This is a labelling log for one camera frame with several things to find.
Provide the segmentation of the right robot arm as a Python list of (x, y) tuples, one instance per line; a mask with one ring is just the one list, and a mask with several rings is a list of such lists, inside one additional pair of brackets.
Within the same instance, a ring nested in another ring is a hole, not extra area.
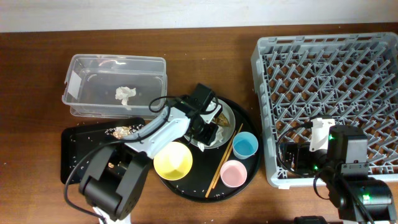
[(322, 180), (329, 191), (328, 200), (337, 208), (339, 218), (354, 223), (397, 223), (394, 198), (388, 185), (368, 175), (368, 138), (355, 126), (335, 125), (326, 134), (327, 148), (309, 152), (307, 173), (287, 167), (280, 158), (280, 142), (276, 142), (277, 160), (281, 166), (303, 178), (313, 178), (313, 187)]

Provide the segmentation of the pink cup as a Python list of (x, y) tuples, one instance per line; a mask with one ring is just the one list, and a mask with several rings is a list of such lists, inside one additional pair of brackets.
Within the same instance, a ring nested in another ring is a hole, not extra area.
[(220, 177), (229, 188), (240, 187), (247, 179), (247, 170), (242, 162), (230, 160), (225, 162), (220, 170)]

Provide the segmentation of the white napkin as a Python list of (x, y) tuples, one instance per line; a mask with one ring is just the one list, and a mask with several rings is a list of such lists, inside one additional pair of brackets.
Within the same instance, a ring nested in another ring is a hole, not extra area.
[(205, 149), (213, 149), (220, 147), (224, 143), (224, 132), (226, 128), (218, 126), (218, 130), (216, 132), (215, 140), (211, 142), (209, 145), (203, 144), (202, 142), (196, 142), (196, 147), (203, 152)]
[(130, 89), (126, 86), (121, 86), (116, 89), (115, 99), (121, 100), (121, 104), (126, 107), (127, 110), (131, 110), (127, 103), (130, 97), (136, 96), (136, 88)]

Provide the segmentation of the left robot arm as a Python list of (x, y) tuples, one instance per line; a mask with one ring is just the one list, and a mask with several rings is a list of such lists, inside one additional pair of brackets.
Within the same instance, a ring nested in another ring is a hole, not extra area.
[[(64, 186), (66, 203), (79, 212), (96, 217), (100, 223), (116, 223), (127, 218), (141, 196), (156, 155), (169, 143), (189, 134), (209, 144), (217, 127), (211, 120), (222, 106), (214, 92), (164, 96), (158, 117), (125, 138), (102, 142), (84, 155), (70, 172)], [(68, 188), (78, 170), (86, 167), (79, 192), (92, 210), (68, 198)]]

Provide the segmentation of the blue cup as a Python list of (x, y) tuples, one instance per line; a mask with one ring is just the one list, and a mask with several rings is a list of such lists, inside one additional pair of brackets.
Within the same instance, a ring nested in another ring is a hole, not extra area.
[(238, 159), (253, 156), (259, 147), (257, 137), (250, 132), (240, 132), (233, 139), (233, 154)]

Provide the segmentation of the gold foil wrapper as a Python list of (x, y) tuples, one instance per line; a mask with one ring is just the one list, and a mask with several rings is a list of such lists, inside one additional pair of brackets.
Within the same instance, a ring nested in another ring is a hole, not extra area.
[(222, 127), (229, 126), (229, 120), (223, 113), (220, 113), (217, 117), (215, 117), (213, 119), (213, 122), (216, 123), (218, 126)]

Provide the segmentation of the food scraps and rice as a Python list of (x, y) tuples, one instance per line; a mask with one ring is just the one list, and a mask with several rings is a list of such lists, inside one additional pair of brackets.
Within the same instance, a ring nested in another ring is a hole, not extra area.
[(104, 133), (105, 135), (113, 136), (116, 139), (122, 139), (130, 134), (138, 132), (143, 127), (144, 127), (143, 124), (135, 124), (131, 126), (118, 126), (115, 128), (109, 128)]

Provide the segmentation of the yellow bowl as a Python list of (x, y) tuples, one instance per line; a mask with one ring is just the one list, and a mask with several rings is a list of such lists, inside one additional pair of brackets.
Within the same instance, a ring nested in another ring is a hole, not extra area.
[(189, 148), (180, 142), (168, 143), (155, 157), (154, 169), (165, 180), (184, 178), (191, 170), (193, 156)]

